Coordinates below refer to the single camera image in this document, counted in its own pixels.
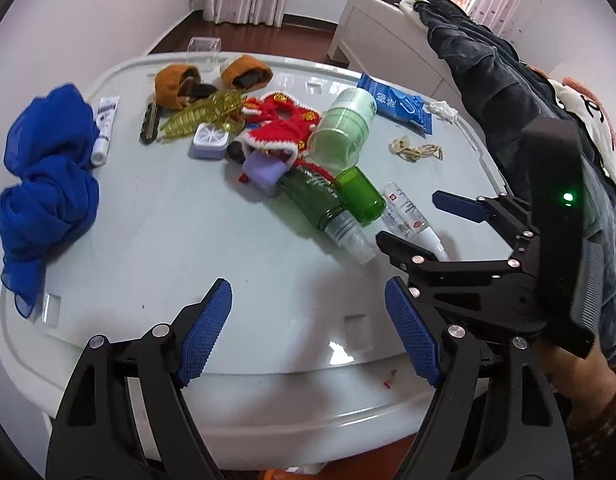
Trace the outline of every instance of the purple box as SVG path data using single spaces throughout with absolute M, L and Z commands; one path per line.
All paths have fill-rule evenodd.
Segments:
M 246 157 L 246 162 L 243 163 L 243 173 L 248 175 L 255 186 L 270 196 L 279 193 L 277 182 L 287 173 L 288 169 L 283 160 L 258 151 L 250 153 Z

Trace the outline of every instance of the white table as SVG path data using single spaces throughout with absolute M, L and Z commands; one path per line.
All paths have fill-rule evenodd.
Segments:
M 223 53 L 221 62 L 229 56 Z M 313 62 L 258 57 L 275 77 L 254 95 L 284 91 L 318 111 L 359 77 Z M 183 390 L 221 468 L 327 462 L 414 433 L 432 390 L 414 375 L 386 313 L 383 287 L 399 274 L 387 257 L 355 264 L 289 200 L 240 184 L 233 162 L 189 158 L 190 139 L 138 142 L 152 76 L 184 58 L 130 60 L 84 93 L 95 106 L 103 96 L 121 95 L 108 162 L 94 171 L 98 218 L 48 265 L 45 290 L 61 297 L 56 327 L 40 317 L 22 319 L 0 283 L 0 358 L 12 381 L 54 416 L 92 335 L 139 337 L 171 322 L 223 277 L 232 285 L 232 313 L 203 375 Z M 433 129 L 429 140 L 443 146 L 443 161 L 412 164 L 389 153 L 388 144 L 404 134 L 413 143 L 427 140 L 377 117 L 359 167 L 377 187 L 399 184 L 451 259 L 506 258 L 509 247 L 487 224 L 433 206 L 437 189 L 472 197 L 504 189 L 465 121 L 456 126 L 435 118 Z M 388 389 L 383 383 L 392 370 Z M 137 388 L 131 383 L 140 435 L 147 455 L 156 457 Z

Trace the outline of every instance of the clear bottle cap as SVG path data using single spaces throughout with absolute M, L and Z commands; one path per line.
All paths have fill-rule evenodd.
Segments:
M 361 264 L 366 264 L 376 256 L 376 251 L 363 235 L 361 224 L 350 211 L 343 211 L 334 217 L 325 229 L 326 234 L 344 248 Z

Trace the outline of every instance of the green plastic bottle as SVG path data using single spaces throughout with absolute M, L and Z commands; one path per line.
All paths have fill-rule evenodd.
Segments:
M 346 210 L 337 191 L 319 171 L 309 166 L 295 166 L 277 184 L 315 229 L 328 235 L 360 264 L 376 256 L 359 222 Z
M 386 208 L 379 191 L 356 166 L 339 173 L 334 186 L 341 202 L 363 227 L 379 218 Z

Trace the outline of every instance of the light green jar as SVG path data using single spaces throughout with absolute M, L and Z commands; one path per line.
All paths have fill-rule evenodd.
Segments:
M 376 112 L 370 92 L 361 88 L 342 91 L 308 140 L 311 158 L 334 174 L 354 166 Z

